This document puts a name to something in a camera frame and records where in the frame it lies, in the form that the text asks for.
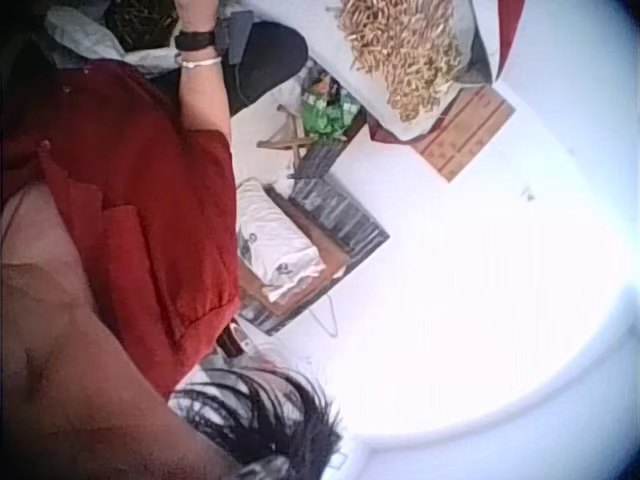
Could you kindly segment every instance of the white plastic bag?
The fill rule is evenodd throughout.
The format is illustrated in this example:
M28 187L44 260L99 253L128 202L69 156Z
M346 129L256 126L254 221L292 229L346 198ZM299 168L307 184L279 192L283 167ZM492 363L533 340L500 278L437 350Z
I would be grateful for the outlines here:
M47 12L45 28L58 43L85 58L110 58L134 65L143 75L153 77L177 68L178 53L173 38L170 46L125 52L118 39L107 28L71 7L52 7Z
M238 245L240 257L265 284L271 302L317 277L326 268L315 245L249 179L238 187Z

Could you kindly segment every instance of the silver bracelet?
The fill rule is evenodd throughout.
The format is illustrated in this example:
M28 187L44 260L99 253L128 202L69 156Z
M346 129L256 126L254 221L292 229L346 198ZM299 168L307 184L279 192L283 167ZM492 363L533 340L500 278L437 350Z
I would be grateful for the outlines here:
M198 68L198 67L208 67L209 65L217 65L222 62L222 57L209 58L207 60L200 60L197 62L187 62L182 60L182 55L180 53L176 54L176 63L182 68Z

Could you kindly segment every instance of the red fabric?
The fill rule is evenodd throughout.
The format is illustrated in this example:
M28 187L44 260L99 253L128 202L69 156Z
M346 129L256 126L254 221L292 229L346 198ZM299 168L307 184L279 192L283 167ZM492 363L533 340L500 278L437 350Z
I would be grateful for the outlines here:
M498 16L500 18L500 65L498 76L502 73L505 63L511 53L511 47L516 37L516 30L520 23L524 0L498 0Z
M239 303L228 142L183 131L143 78L112 61L41 79L5 113L3 206L46 182L101 318L169 395Z

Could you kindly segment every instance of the black pants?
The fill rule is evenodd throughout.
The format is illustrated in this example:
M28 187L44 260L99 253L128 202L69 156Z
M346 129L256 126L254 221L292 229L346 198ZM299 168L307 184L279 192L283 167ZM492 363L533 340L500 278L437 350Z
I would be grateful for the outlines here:
M295 30L277 23L254 24L242 61L238 65L222 61L231 115L296 75L307 58L307 44ZM179 69L153 78L151 83L178 104Z

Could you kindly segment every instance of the black wristwatch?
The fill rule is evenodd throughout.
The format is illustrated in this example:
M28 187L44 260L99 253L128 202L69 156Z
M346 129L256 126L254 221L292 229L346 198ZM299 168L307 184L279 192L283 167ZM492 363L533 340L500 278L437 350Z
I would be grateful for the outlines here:
M215 30L209 32L185 32L180 31L176 35L176 48L181 52L197 52L207 47L216 46Z

